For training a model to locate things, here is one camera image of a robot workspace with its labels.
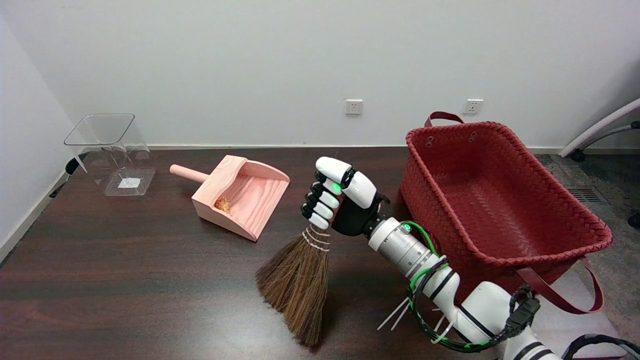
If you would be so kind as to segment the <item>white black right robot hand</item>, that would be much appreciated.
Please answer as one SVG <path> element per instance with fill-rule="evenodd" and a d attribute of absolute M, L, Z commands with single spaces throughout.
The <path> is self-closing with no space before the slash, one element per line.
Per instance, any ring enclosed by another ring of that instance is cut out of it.
<path fill-rule="evenodd" d="M 316 181 L 305 196 L 301 213 L 320 230 L 332 229 L 341 235 L 370 236 L 382 221 L 382 204 L 387 196 L 373 182 L 347 162 L 322 156 L 315 163 Z"/>

